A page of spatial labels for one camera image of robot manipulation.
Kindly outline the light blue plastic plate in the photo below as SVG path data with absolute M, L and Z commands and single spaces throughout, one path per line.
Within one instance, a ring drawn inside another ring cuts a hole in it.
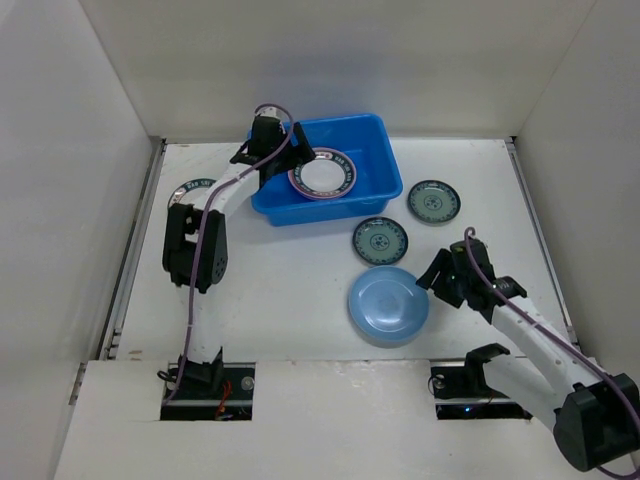
M 430 300 L 410 272 L 394 266 L 366 270 L 351 285 L 347 305 L 354 328 L 369 343 L 395 348 L 425 326 Z

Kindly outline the teal patterned plate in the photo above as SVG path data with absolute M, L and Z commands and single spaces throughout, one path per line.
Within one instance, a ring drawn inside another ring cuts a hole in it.
M 356 254 L 373 266 L 398 263 L 407 253 L 409 237 L 405 229 L 388 217 L 370 217 L 355 228 L 352 247 Z
M 409 191 L 407 204 L 419 221 L 442 225 L 452 221 L 461 210 L 461 199 L 449 184 L 438 180 L 423 180 Z

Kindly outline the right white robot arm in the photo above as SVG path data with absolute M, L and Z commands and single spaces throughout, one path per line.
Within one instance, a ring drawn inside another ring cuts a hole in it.
M 525 355 L 491 343 L 469 351 L 462 365 L 435 367 L 439 399 L 508 397 L 538 419 L 576 470 L 605 464 L 639 448 L 639 388 L 611 375 L 562 338 L 526 290 L 494 273 L 485 245 L 471 237 L 440 250 L 417 285 L 450 306 L 467 305 Z

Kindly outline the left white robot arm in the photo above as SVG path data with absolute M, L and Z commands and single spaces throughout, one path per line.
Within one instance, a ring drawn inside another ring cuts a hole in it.
M 228 265 L 226 220 L 274 176 L 303 166 L 315 158 L 303 127 L 289 120 L 285 128 L 275 116 L 257 112 L 249 138 L 229 160 L 224 174 L 205 193 L 204 204 L 175 203 L 168 209 L 162 266 L 171 282 L 188 287 L 188 317 L 183 351 L 175 373 L 158 376 L 179 391 L 191 368 L 190 383 L 199 393 L 218 393 L 225 381 L 217 358 L 196 362 L 190 353 L 196 327 L 196 295 L 218 284 Z

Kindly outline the blue plastic bin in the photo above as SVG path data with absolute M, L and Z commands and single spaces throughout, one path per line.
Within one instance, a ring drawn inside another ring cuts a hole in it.
M 254 210 L 273 226 L 288 226 L 372 216 L 403 190 L 401 175 L 384 123 L 375 114 L 307 119 L 301 122 L 313 147 L 329 147 L 355 164 L 355 186 L 337 199 L 311 200 L 291 185 L 285 174 L 270 179 L 251 198 Z

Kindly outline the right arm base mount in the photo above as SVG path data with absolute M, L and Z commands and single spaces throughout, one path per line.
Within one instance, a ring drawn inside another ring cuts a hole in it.
M 451 420 L 531 420 L 533 416 L 504 394 L 472 386 L 463 361 L 432 362 L 428 389 L 436 418 Z

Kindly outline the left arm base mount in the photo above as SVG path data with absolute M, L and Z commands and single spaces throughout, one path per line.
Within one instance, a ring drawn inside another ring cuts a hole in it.
M 253 416 L 256 365 L 226 363 L 212 383 L 184 376 L 176 393 L 174 380 L 178 367 L 158 374 L 165 380 L 161 421 L 250 421 Z

